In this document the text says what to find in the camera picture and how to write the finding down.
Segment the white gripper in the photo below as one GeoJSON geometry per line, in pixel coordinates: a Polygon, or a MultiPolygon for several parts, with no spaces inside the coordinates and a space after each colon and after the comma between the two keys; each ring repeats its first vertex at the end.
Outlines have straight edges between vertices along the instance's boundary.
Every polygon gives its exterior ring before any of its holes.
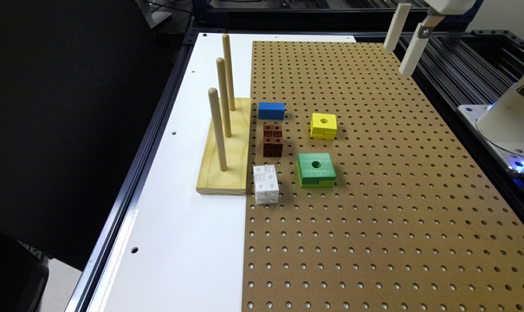
{"type": "MultiPolygon", "coordinates": [[[[433,10],[442,15],[463,15],[475,5],[475,0],[424,0],[433,10]]],[[[404,28],[411,9],[410,3],[399,3],[383,43],[385,50],[393,51],[404,28]]],[[[428,15],[417,25],[404,59],[399,67],[402,75],[412,75],[433,29],[444,19],[442,15],[428,15]]]]}

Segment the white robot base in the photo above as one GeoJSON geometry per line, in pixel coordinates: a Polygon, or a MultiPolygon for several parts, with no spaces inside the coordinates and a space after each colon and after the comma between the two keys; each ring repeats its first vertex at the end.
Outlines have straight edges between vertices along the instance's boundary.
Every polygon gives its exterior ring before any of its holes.
{"type": "Polygon", "coordinates": [[[524,75],[491,105],[461,105],[458,111],[508,172],[524,175],[524,75]]]}

